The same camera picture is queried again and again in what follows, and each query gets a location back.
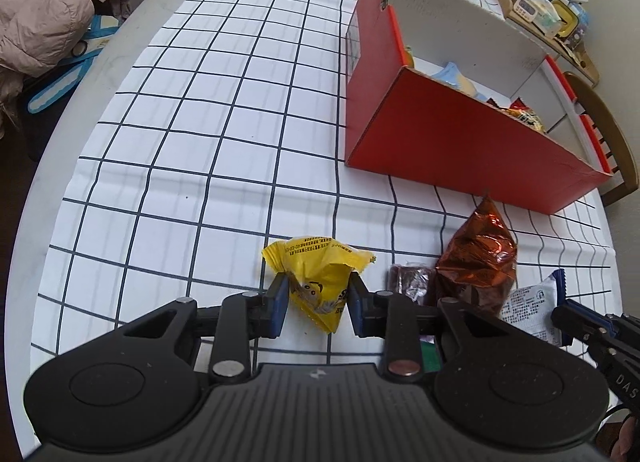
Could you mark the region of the purple snack packet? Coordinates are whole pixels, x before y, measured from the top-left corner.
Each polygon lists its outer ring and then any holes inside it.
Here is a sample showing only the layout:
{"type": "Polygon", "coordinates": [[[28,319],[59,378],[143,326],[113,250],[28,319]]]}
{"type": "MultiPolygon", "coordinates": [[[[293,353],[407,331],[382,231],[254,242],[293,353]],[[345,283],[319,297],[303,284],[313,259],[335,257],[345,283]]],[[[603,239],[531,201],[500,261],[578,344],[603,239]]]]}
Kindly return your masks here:
{"type": "Polygon", "coordinates": [[[405,295],[420,306],[427,304],[428,290],[435,271],[420,264],[392,265],[387,276],[387,289],[405,295]]]}

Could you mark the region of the white blue snack packet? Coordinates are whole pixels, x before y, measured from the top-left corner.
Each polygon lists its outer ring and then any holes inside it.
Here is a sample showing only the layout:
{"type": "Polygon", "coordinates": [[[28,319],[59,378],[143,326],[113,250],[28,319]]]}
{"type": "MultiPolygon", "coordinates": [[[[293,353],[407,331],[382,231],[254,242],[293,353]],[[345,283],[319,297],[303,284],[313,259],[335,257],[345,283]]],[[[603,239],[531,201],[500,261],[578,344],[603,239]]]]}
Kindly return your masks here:
{"type": "Polygon", "coordinates": [[[512,290],[500,312],[511,326],[556,347],[563,346],[563,333],[551,320],[555,308],[566,301],[566,279],[562,268],[533,286],[512,290]]]}

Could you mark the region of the green snack packet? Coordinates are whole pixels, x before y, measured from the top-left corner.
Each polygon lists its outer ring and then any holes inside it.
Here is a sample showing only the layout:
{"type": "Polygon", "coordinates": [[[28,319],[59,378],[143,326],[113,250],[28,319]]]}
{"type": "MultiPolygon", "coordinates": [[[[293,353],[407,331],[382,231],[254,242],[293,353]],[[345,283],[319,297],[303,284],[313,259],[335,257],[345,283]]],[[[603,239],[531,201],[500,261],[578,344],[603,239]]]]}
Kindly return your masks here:
{"type": "Polygon", "coordinates": [[[420,337],[422,364],[425,373],[438,372],[442,368],[434,335],[420,337]]]}

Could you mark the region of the yellow snack packet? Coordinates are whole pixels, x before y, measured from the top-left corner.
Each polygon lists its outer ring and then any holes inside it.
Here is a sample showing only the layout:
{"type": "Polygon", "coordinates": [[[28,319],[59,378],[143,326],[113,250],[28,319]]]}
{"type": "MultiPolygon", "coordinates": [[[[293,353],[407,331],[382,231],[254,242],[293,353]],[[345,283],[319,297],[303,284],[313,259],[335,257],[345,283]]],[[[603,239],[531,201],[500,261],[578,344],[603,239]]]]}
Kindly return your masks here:
{"type": "Polygon", "coordinates": [[[350,275],[376,261],[373,253],[329,237],[279,240],[262,250],[262,258],[277,274],[296,280],[293,303],[324,333],[335,333],[340,325],[350,275]]]}

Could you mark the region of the brown foil snack bag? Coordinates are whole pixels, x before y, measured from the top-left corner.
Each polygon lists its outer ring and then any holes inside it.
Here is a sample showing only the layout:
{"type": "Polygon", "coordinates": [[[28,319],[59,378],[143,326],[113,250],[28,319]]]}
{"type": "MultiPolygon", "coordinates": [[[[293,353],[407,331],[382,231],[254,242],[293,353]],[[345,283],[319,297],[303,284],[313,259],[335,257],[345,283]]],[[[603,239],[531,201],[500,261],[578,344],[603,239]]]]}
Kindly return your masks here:
{"type": "Polygon", "coordinates": [[[430,285],[430,301],[444,297],[500,315],[516,280],[518,246],[496,204],[485,196],[450,239],[430,285]]]}

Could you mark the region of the red yellow snack bag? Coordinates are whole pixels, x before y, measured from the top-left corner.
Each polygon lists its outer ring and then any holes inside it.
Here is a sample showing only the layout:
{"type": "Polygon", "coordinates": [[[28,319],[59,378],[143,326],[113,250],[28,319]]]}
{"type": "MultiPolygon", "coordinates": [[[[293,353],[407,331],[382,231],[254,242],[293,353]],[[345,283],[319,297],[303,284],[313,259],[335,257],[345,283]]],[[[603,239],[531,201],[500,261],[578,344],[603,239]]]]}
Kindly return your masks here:
{"type": "Polygon", "coordinates": [[[511,102],[509,107],[499,106],[492,98],[488,98],[487,103],[494,108],[501,110],[507,115],[511,115],[512,118],[516,118],[520,122],[531,127],[533,130],[536,130],[538,133],[544,134],[546,132],[546,130],[544,129],[544,124],[542,124],[540,117],[532,108],[530,108],[523,100],[521,100],[521,98],[516,98],[511,102]]]}

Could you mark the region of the light blue cookie bag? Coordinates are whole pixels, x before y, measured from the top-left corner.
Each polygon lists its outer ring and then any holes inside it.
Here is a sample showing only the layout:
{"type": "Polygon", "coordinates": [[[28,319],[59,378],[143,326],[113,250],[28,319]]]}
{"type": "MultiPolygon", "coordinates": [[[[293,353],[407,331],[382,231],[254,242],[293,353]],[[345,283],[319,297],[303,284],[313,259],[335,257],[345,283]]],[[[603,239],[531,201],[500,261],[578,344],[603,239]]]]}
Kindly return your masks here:
{"type": "Polygon", "coordinates": [[[446,66],[439,70],[438,72],[431,75],[431,78],[435,81],[439,81],[441,83],[445,83],[448,86],[457,89],[459,92],[463,92],[465,95],[468,95],[476,100],[480,100],[480,102],[485,102],[488,98],[482,94],[476,86],[466,77],[464,76],[458,66],[449,61],[446,66]]]}

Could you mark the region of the wooden chair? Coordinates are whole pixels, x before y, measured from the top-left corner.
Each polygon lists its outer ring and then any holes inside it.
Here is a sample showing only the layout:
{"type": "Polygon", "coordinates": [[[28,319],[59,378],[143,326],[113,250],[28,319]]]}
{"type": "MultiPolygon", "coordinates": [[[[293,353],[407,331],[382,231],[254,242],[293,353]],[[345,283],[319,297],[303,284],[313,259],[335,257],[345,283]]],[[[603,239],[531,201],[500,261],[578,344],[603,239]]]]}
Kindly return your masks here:
{"type": "Polygon", "coordinates": [[[579,118],[585,126],[597,159],[611,175],[614,185],[600,191],[604,206],[620,202],[639,189],[639,170],[630,145],[616,118],[585,81],[572,72],[564,72],[568,86],[580,105],[579,118]]]}

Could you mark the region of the white checkered tablecloth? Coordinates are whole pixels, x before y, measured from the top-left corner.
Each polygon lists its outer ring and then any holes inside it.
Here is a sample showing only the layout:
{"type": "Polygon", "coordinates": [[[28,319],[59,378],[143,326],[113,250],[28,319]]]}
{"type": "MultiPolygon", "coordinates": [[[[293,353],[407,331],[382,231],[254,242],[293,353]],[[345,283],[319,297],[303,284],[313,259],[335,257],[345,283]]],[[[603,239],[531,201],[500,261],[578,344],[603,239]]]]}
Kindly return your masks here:
{"type": "MultiPolygon", "coordinates": [[[[468,0],[502,21],[497,0],[468,0]]],[[[329,237],[431,266],[483,196],[346,162],[346,33],[357,0],[184,0],[96,121],[62,197],[37,292],[33,368],[178,297],[262,292],[270,243],[329,237]]],[[[493,198],[517,286],[555,269],[622,307],[598,190],[552,214],[493,198]]]]}

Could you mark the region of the red cardboard box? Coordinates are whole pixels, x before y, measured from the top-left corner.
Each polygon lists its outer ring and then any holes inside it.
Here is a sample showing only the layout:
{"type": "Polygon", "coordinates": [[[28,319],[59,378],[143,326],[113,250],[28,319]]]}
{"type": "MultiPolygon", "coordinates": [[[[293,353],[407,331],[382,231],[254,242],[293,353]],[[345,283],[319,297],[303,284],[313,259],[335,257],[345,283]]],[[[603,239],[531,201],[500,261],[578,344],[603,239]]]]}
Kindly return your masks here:
{"type": "Polygon", "coordinates": [[[468,0],[357,0],[346,33],[346,162],[552,214],[600,185],[563,72],[468,0]],[[544,134],[431,75],[454,62],[487,98],[521,98],[544,134]]]}

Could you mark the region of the wooden corner shelf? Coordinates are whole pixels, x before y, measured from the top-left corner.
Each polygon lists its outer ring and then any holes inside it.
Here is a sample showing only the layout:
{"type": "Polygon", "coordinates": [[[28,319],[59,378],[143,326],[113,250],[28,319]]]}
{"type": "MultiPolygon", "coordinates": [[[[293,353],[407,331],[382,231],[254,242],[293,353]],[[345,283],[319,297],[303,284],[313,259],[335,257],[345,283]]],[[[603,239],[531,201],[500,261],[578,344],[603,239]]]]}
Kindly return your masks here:
{"type": "Polygon", "coordinates": [[[565,70],[579,73],[591,87],[600,82],[600,73],[586,51],[579,36],[578,18],[559,0],[498,0],[503,18],[522,29],[527,36],[536,38],[549,48],[555,61],[562,59],[565,70]]]}

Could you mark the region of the green tissue pack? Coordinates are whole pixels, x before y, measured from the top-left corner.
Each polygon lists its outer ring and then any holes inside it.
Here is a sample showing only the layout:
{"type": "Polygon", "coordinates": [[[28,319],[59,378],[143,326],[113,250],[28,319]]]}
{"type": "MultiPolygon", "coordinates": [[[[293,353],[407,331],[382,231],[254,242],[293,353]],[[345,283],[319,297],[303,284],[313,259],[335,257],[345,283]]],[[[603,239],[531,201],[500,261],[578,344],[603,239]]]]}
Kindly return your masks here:
{"type": "Polygon", "coordinates": [[[539,14],[533,22],[546,37],[555,37],[560,28],[560,18],[551,5],[550,0],[532,0],[536,3],[539,14]]]}

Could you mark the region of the blue white chair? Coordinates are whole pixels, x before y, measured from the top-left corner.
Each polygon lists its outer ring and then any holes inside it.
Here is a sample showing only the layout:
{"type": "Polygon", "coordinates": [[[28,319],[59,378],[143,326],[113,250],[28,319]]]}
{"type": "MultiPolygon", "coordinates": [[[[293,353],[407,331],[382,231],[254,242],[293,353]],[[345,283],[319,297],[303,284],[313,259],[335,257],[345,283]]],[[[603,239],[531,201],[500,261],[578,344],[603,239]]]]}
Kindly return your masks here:
{"type": "Polygon", "coordinates": [[[88,73],[94,59],[110,42],[120,26],[112,16],[94,16],[89,29],[51,71],[25,86],[26,110],[37,114],[70,94],[88,73]]]}

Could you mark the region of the white digital timer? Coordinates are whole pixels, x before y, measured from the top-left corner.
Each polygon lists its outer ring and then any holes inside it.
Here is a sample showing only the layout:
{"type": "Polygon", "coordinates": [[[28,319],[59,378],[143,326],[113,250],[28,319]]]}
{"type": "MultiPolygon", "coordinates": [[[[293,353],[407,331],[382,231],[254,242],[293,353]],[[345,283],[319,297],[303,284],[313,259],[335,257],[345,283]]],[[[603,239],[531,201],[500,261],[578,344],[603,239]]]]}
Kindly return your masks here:
{"type": "Polygon", "coordinates": [[[532,0],[516,0],[513,4],[513,11],[528,23],[533,23],[539,14],[539,9],[532,0]]]}

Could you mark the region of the pink puffer jacket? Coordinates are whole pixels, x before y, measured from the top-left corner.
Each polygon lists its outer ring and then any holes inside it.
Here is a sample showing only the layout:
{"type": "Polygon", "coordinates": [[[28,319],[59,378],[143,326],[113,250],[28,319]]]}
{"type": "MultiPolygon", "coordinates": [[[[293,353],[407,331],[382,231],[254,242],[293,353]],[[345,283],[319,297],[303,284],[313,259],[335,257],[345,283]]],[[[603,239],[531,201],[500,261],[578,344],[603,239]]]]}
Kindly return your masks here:
{"type": "Polygon", "coordinates": [[[16,98],[25,78],[39,78],[72,54],[96,8],[124,22],[129,0],[1,0],[1,121],[19,128],[16,98]]]}

